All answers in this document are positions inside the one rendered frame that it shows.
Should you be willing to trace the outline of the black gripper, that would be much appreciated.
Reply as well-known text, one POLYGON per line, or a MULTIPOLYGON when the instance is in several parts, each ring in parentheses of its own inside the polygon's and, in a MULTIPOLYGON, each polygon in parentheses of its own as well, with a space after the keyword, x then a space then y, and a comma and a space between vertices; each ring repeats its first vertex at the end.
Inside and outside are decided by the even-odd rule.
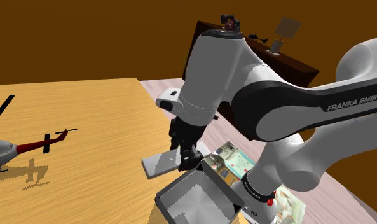
MULTIPOLYGON (((185 144, 197 145, 198 140, 203 136, 206 129, 205 126, 191 125, 183 121, 178 116, 171 119, 169 136, 171 137, 170 150, 183 146, 185 144)), ((203 159, 203 155, 197 149, 182 150, 181 163, 178 171, 187 171, 195 168, 195 162, 200 162, 203 159)))

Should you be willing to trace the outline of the grey flat rectangular slab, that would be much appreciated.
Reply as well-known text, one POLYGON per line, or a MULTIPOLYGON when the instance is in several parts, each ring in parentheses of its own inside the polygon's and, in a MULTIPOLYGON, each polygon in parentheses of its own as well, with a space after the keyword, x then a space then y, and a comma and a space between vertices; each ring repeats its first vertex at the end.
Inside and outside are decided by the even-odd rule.
POLYGON ((142 167, 147 179, 153 179, 178 169, 181 163, 180 149, 166 151, 142 159, 142 167))

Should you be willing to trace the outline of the patterned robot stand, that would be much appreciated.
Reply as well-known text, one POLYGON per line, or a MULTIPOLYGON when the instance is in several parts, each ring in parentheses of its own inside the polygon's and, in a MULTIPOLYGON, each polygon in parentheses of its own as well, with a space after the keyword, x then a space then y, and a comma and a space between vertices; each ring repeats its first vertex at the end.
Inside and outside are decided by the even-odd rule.
MULTIPOLYGON (((229 185, 240 181, 255 162, 231 142, 227 141, 204 159, 211 168, 229 185)), ((284 185, 275 190, 273 204, 276 215, 272 224, 303 224, 306 204, 291 193, 284 185)))

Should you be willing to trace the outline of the grey open tray box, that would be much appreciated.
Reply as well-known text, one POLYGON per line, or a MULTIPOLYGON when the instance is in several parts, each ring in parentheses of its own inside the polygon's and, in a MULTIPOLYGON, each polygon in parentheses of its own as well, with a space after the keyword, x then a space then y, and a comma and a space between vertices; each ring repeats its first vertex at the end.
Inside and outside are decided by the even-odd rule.
POLYGON ((184 173, 155 197, 168 224, 231 224, 244 201, 212 169, 184 173))

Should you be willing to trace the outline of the wooden table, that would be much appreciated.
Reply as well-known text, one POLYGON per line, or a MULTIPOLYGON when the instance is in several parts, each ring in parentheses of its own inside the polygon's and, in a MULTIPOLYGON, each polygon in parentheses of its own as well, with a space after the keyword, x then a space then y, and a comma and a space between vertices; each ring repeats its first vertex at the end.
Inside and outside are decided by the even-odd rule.
POLYGON ((50 152, 0 173, 0 224, 167 224, 154 198, 179 176, 147 179, 167 151, 169 119, 135 78, 0 85, 0 139, 25 144, 68 129, 50 152))

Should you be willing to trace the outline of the dark brown cabinet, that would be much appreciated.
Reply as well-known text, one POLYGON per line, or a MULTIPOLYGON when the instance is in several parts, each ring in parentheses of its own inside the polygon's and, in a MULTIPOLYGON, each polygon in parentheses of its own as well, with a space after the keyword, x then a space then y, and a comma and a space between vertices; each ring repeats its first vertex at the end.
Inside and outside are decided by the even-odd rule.
MULTIPOLYGON (((233 25, 233 29, 240 31, 240 22, 233 15, 221 15, 221 23, 227 26, 233 25)), ((211 29, 223 28, 220 25, 197 21, 195 33, 193 36, 193 40, 191 42, 191 47, 189 50, 189 54, 182 76, 182 79, 184 81, 187 75, 186 71, 189 64, 189 58, 191 56, 191 52, 194 48, 197 38, 200 36, 201 33, 211 29)), ((258 60, 262 60, 266 65, 270 66, 285 81, 288 81, 289 83, 292 83, 299 87, 307 87, 319 73, 318 69, 308 66, 282 53, 278 53, 278 55, 272 55, 271 52, 266 51, 270 49, 264 45, 268 39, 257 38, 258 40, 263 42, 263 44, 261 44, 255 41, 256 38, 256 34, 250 34, 245 36, 245 40, 250 48, 250 52, 253 52, 247 54, 250 56, 256 54, 259 57, 258 60)), ((227 102, 222 102, 220 104, 220 106, 218 107, 218 112, 220 112, 220 114, 231 124, 236 126, 233 118, 232 107, 227 102)))

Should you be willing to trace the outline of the red and grey toy helicopter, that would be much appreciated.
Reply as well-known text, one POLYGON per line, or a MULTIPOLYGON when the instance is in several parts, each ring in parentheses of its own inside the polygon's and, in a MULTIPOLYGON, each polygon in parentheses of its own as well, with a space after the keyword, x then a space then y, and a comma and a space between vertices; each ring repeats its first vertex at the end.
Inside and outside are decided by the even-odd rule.
POLYGON ((51 144, 63 141, 65 137, 67 136, 67 134, 70 131, 74 131, 74 130, 77 130, 77 129, 65 129, 61 132, 57 132, 57 134, 60 134, 60 135, 54 139, 50 138, 50 134, 45 134, 44 139, 42 141, 37 141, 37 142, 27 143, 27 144, 20 144, 20 145, 11 143, 9 141, 0 140, 0 172, 8 171, 7 169, 2 170, 2 166, 20 154, 23 154, 23 153, 26 153, 28 151, 32 151, 38 148, 43 148, 44 154, 49 153, 51 144))

